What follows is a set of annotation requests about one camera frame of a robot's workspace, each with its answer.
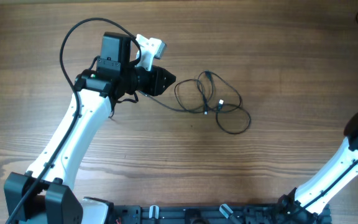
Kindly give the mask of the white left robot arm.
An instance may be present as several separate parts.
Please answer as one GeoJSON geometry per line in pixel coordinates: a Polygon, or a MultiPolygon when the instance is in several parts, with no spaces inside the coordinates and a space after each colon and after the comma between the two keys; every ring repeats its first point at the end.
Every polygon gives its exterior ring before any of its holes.
{"type": "Polygon", "coordinates": [[[111,223],[114,205],[73,193],[80,164],[94,135],[118,103],[137,103],[137,93],[158,96],[175,76],[155,66],[166,45],[143,35],[107,32],[101,53],[76,77],[70,106],[51,140],[24,174],[4,184],[9,223],[111,223]]]}

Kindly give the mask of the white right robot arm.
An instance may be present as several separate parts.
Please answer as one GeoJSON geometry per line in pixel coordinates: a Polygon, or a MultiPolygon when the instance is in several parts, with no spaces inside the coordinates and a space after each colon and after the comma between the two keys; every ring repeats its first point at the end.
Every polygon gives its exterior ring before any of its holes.
{"type": "Polygon", "coordinates": [[[344,139],[333,157],[307,182],[281,199],[284,222],[313,222],[328,202],[358,175],[358,112],[344,128],[344,139]]]}

